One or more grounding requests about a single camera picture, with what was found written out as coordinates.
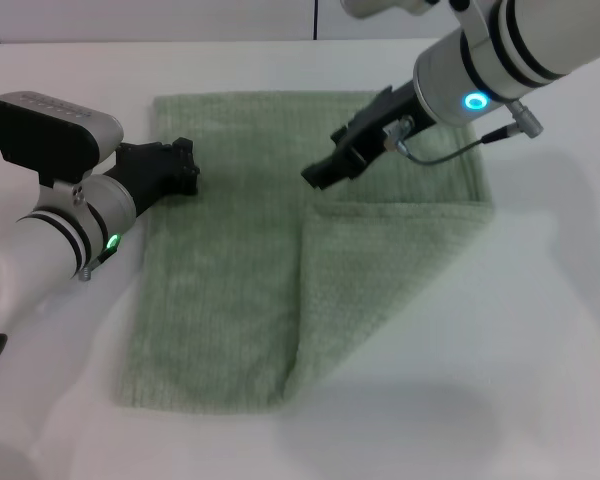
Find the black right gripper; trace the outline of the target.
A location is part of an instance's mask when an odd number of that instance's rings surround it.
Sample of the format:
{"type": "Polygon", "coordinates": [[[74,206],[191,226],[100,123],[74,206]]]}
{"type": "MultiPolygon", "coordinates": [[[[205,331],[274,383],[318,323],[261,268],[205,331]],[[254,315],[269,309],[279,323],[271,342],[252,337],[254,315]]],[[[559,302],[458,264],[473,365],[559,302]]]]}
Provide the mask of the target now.
{"type": "Polygon", "coordinates": [[[314,189],[324,190],[345,179],[359,176],[367,163],[376,160],[385,151],[384,129],[393,122],[410,117],[416,135],[433,126],[433,118],[421,105],[414,81],[397,89],[382,90],[369,105],[358,111],[346,125],[346,132],[335,144],[333,153],[306,167],[301,176],[314,189]],[[359,154],[363,160],[356,159],[359,154]]]}

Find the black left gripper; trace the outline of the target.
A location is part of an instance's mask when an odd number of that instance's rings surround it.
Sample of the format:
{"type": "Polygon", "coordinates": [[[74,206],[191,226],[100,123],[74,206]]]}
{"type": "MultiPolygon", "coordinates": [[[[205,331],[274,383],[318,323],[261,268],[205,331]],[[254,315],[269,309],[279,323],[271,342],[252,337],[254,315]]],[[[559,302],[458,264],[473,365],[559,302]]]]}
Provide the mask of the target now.
{"type": "Polygon", "coordinates": [[[196,196],[200,169],[194,162],[194,142],[180,137],[172,145],[121,144],[115,165],[104,175],[118,182],[130,195],[135,217],[169,195],[196,196]],[[178,164],[182,168],[177,178],[178,164]]]}

